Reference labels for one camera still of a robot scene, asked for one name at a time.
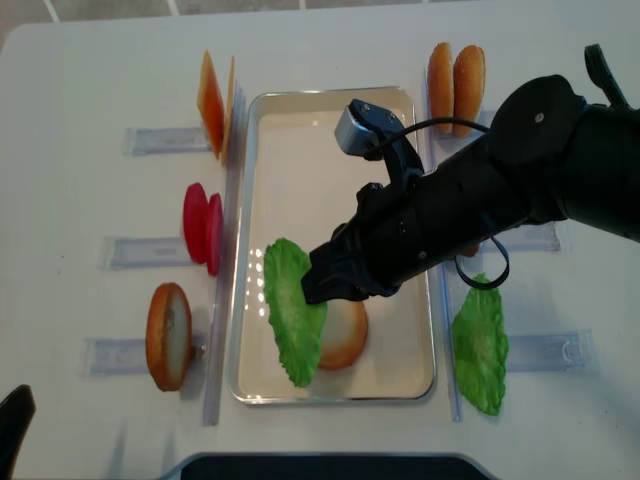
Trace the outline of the dark robot base bottom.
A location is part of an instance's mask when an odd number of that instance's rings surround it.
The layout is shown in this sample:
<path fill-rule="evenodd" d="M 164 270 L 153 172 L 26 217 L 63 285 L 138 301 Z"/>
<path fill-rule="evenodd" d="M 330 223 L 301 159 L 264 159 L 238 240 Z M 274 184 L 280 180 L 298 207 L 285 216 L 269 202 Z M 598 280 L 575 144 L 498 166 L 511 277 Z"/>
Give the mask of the dark robot base bottom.
<path fill-rule="evenodd" d="M 180 479 L 486 479 L 450 456 L 374 454 L 211 455 L 179 469 Z"/>

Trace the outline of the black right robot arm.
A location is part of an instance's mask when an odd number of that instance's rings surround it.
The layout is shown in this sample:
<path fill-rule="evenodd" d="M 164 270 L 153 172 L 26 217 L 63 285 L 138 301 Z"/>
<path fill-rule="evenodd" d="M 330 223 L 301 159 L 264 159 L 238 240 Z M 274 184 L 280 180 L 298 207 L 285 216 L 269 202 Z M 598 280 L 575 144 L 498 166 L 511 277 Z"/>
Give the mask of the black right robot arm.
<path fill-rule="evenodd" d="M 606 104 L 590 104 L 562 76 L 531 80 L 472 143 L 426 172 L 408 129 L 389 110 L 353 100 L 335 130 L 341 150 L 383 161 L 390 181 L 357 195 L 352 219 L 312 251 L 305 300 L 361 301 L 524 224 L 572 219 L 639 237 L 639 114 L 598 45 L 584 51 Z"/>

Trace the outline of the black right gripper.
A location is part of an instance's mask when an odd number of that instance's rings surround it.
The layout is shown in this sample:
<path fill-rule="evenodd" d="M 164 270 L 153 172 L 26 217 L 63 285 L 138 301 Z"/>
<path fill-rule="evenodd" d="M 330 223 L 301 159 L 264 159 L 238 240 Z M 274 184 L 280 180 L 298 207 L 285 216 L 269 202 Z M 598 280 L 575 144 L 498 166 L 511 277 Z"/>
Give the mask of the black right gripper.
<path fill-rule="evenodd" d="M 427 175 L 406 138 L 382 148 L 390 177 L 357 193 L 357 210 L 310 253 L 307 304 L 391 296 L 407 280 L 460 253 L 460 187 Z"/>

